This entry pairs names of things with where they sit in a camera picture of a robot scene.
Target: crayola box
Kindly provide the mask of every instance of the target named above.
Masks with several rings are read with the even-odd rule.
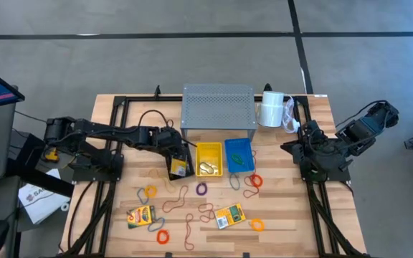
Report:
[[[155,218],[156,212],[154,206],[146,205],[127,211],[127,224],[129,229],[149,225]]]
[[[218,223],[219,229],[225,229],[228,226],[237,224],[246,219],[240,204],[235,204],[215,211],[214,215],[216,216],[216,222]]]

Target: gray perforated metal box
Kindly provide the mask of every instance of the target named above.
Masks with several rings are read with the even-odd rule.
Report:
[[[249,85],[185,84],[181,134],[187,130],[246,130],[252,140],[257,129],[255,90]]]

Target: white tape roll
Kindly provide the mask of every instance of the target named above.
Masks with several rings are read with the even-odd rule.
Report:
[[[62,211],[68,211],[68,210],[70,209],[70,205],[69,205],[68,203],[64,203],[64,204],[60,207],[60,209],[61,209]]]

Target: orange rubber band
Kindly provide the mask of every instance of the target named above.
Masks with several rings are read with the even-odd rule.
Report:
[[[157,187],[149,185],[146,188],[144,188],[144,195],[146,197],[154,197],[156,194],[157,194]]]
[[[256,183],[256,181],[255,181],[256,178],[259,179],[259,184]],[[250,176],[250,179],[251,179],[252,185],[253,185],[254,187],[256,187],[256,188],[257,188],[257,187],[261,187],[262,183],[264,183],[264,181],[262,180],[262,177],[259,176],[259,175],[256,175],[256,174],[251,175],[251,176]]]
[[[165,240],[161,240],[162,234],[165,235]],[[168,234],[168,231],[166,231],[165,229],[161,229],[157,232],[157,242],[159,244],[166,244],[168,243],[169,240],[170,240],[170,235]]]
[[[262,220],[260,220],[260,219],[253,219],[253,220],[251,220],[251,227],[252,227],[255,231],[261,232],[262,230],[264,230],[265,225],[264,225],[264,222],[262,222]]]

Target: purple rubber band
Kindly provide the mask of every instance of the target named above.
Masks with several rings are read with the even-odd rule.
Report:
[[[200,187],[200,186],[204,186],[205,192],[201,193],[201,192],[199,191],[199,187]],[[198,195],[204,196],[204,195],[207,193],[207,191],[208,191],[207,185],[206,185],[205,183],[199,183],[199,184],[197,185],[197,188],[195,189],[195,191],[197,192]]]

